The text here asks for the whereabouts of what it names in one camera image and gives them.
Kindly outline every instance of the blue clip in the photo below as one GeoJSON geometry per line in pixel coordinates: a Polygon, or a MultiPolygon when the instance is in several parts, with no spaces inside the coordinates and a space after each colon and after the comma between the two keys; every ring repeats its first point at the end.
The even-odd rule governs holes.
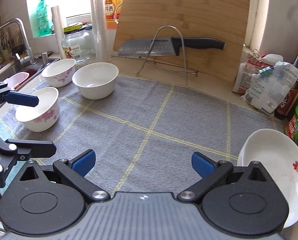
{"type": "Polygon", "coordinates": [[[218,167],[218,163],[211,160],[200,152],[194,152],[191,157],[192,168],[199,174],[200,177],[205,178],[213,173],[218,167]]]}
{"type": "Polygon", "coordinates": [[[26,95],[15,91],[9,91],[4,94],[3,100],[10,104],[35,107],[39,103],[37,96],[26,95]]]}
{"type": "Polygon", "coordinates": [[[95,164],[96,153],[91,149],[69,161],[69,166],[83,177],[87,175],[87,173],[95,166],[95,164]]]}

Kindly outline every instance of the black knife handle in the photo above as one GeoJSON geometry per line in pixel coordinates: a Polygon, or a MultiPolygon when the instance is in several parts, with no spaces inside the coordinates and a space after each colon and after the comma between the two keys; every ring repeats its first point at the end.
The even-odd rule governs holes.
{"type": "MultiPolygon", "coordinates": [[[[180,37],[171,37],[172,45],[175,53],[179,56],[179,49],[181,47],[180,37]]],[[[226,44],[223,41],[207,38],[207,37],[188,37],[184,38],[185,47],[193,49],[224,49],[226,44]]]]}

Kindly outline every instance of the sink basin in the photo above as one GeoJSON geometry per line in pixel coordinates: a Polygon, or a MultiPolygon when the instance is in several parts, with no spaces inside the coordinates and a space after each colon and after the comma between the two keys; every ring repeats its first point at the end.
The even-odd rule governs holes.
{"type": "Polygon", "coordinates": [[[30,65],[30,63],[28,63],[27,65],[25,65],[25,67],[19,63],[12,64],[9,68],[5,69],[0,73],[0,82],[4,81],[6,78],[10,78],[11,76],[19,72],[27,72],[29,73],[29,77],[23,84],[21,84],[16,89],[16,91],[19,91],[21,88],[27,85],[28,82],[30,82],[36,76],[38,76],[46,66],[50,65],[53,62],[58,61],[59,58],[48,58],[46,65],[44,65],[43,60],[41,58],[35,58],[35,60],[36,60],[35,64],[30,65]]]}

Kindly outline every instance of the food package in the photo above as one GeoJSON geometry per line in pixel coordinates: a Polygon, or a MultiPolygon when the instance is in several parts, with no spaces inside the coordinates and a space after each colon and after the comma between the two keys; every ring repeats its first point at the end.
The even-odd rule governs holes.
{"type": "Polygon", "coordinates": [[[235,86],[233,92],[238,94],[244,94],[245,91],[250,87],[251,77],[253,74],[258,74],[259,70],[266,67],[273,67],[261,61],[258,57],[250,55],[251,57],[247,62],[241,63],[239,66],[238,74],[236,76],[235,86]]]}
{"type": "Polygon", "coordinates": [[[250,88],[241,99],[266,115],[272,116],[297,79],[298,69],[288,62],[279,61],[270,76],[253,74],[250,88]]]}

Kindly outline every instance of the faucet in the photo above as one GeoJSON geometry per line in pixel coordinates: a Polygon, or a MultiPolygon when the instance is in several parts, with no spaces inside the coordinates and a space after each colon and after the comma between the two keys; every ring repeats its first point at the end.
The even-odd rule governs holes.
{"type": "Polygon", "coordinates": [[[2,28],[6,27],[7,25],[10,25],[11,23],[17,23],[18,24],[19,29],[20,29],[20,33],[22,35],[22,39],[24,40],[24,43],[25,43],[26,53],[27,53],[28,56],[24,57],[22,61],[24,63],[30,61],[31,65],[35,64],[36,60],[34,58],[34,54],[32,53],[31,47],[29,46],[28,39],[27,39],[26,32],[25,32],[25,28],[24,28],[24,24],[22,23],[22,20],[20,20],[19,18],[11,19],[10,21],[6,22],[4,25],[0,26],[0,30],[2,28]]]}

